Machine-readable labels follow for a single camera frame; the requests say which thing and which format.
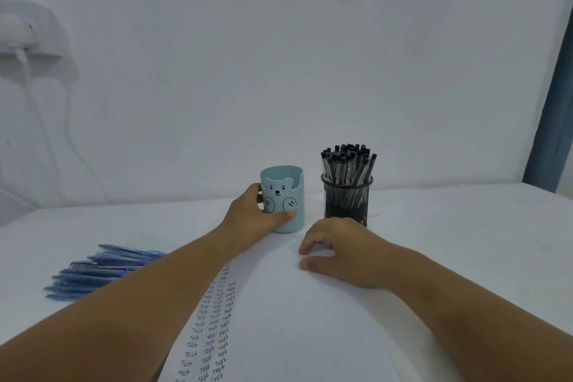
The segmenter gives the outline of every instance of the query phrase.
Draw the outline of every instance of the bear-shaped pen holder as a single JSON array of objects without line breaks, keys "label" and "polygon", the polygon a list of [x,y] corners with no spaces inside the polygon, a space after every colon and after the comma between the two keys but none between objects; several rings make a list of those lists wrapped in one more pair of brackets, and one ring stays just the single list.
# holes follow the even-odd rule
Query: bear-shaped pen holder
[{"label": "bear-shaped pen holder", "polygon": [[294,211],[296,216],[274,232],[287,233],[304,226],[303,170],[291,165],[266,168],[261,171],[261,187],[265,212]]}]

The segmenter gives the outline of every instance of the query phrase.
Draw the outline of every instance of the pile of blue pens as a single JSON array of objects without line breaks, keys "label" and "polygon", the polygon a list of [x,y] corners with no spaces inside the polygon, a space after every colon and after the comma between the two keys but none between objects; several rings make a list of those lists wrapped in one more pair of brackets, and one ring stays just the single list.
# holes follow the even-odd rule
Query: pile of blue pens
[{"label": "pile of blue pens", "polygon": [[336,145],[320,153],[324,167],[324,178],[331,183],[357,186],[368,183],[376,154],[370,156],[370,148],[360,144]]},{"label": "pile of blue pens", "polygon": [[46,297],[57,301],[76,301],[165,255],[159,251],[140,251],[112,244],[98,245],[100,251],[87,260],[73,261],[54,275],[45,287]]}]

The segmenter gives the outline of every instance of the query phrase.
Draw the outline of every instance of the white table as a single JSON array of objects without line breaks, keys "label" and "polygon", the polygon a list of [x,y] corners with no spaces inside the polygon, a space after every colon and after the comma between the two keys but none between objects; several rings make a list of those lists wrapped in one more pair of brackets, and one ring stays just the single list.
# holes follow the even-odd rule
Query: white table
[{"label": "white table", "polygon": [[[307,226],[322,217],[322,195],[306,198]],[[32,213],[0,229],[0,344],[65,304],[42,288],[98,243],[171,251],[208,232],[229,199]],[[573,333],[573,203],[525,184],[370,194],[369,228],[416,249]],[[396,297],[366,293],[406,381],[462,378],[433,335]]]}]

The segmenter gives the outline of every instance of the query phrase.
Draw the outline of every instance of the hand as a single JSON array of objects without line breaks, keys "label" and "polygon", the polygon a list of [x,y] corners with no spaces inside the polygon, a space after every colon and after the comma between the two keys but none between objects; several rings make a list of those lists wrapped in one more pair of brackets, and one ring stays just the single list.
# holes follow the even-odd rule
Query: hand
[{"label": "hand", "polygon": [[263,240],[277,226],[287,224],[295,212],[265,213],[257,203],[262,203],[261,185],[251,184],[245,193],[234,200],[219,226],[228,236],[234,255],[239,255]]},{"label": "hand", "polygon": [[332,243],[333,256],[310,256],[300,269],[369,289],[386,288],[396,252],[403,250],[350,218],[322,219],[306,233],[298,252],[308,255],[316,243]]}]

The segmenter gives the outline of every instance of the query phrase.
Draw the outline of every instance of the paper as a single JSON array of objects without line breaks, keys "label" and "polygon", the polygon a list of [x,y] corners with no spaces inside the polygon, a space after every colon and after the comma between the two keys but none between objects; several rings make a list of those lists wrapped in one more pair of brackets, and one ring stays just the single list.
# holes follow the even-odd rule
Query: paper
[{"label": "paper", "polygon": [[160,382],[399,382],[382,328],[355,289],[298,269],[301,238],[271,235],[225,267]]}]

